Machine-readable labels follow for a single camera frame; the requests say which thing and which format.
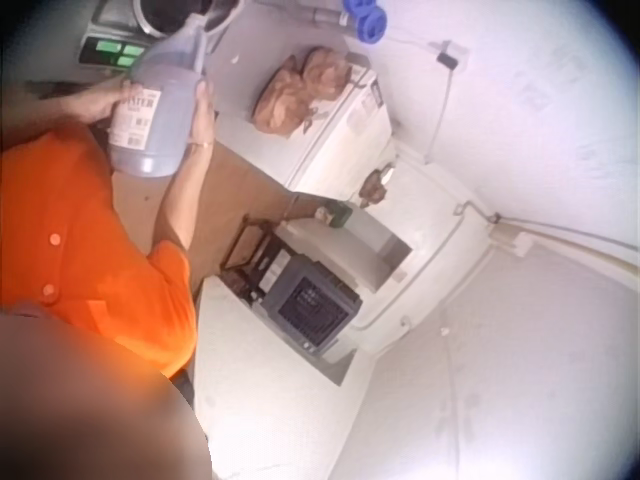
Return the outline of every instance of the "hand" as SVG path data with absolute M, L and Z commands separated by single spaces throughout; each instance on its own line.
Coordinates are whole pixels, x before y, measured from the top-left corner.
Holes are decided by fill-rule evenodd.
M 201 81 L 196 89 L 196 110 L 191 124 L 191 143 L 213 147 L 216 141 L 216 115 L 213 109 L 213 85 Z
M 142 86 L 132 85 L 121 75 L 66 97 L 63 101 L 71 117 L 89 125 L 107 118 L 116 103 L 134 97 L 141 90 Z

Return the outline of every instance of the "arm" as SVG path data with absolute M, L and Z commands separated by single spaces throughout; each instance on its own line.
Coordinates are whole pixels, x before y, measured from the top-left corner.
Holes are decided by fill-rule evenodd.
M 102 120 L 111 114 L 116 102 L 135 95 L 139 88 L 117 77 L 67 97 L 3 101 L 2 150 L 32 140 L 66 121 L 88 125 Z
M 191 141 L 180 170 L 160 205 L 154 244 L 169 240 L 188 250 L 193 240 L 200 192 L 211 163 L 215 142 L 212 94 L 204 82 L 198 85 Z

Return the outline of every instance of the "electrical outlet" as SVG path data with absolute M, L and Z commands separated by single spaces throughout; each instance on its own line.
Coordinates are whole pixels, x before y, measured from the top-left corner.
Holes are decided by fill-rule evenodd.
M 436 55 L 446 52 L 447 55 L 455 58 L 458 61 L 458 66 L 453 71 L 454 75 L 459 75 L 467 70 L 470 54 L 470 50 L 468 48 L 463 47 L 452 40 L 446 40 L 440 43 L 429 42 L 428 49 Z

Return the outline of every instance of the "bracelet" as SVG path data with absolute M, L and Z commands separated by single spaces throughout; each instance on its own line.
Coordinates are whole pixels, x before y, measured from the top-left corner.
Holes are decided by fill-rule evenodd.
M 189 145 L 193 145 L 194 147 L 209 148 L 209 147 L 213 147 L 214 144 L 209 142 L 205 142 L 205 143 L 189 142 Z

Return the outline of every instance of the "person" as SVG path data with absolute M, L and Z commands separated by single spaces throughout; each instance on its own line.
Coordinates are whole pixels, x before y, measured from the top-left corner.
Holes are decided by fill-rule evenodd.
M 25 103 L 3 95 L 0 304 L 42 307 L 49 319 L 114 341 L 171 377 L 195 348 L 185 252 L 213 155 L 215 114 L 203 81 L 190 144 L 145 256 L 113 209 L 111 167 L 87 127 L 139 88 L 115 79 L 62 98 Z
M 37 306 L 0 313 L 0 391 L 0 478 L 217 478 L 204 432 L 167 378 Z

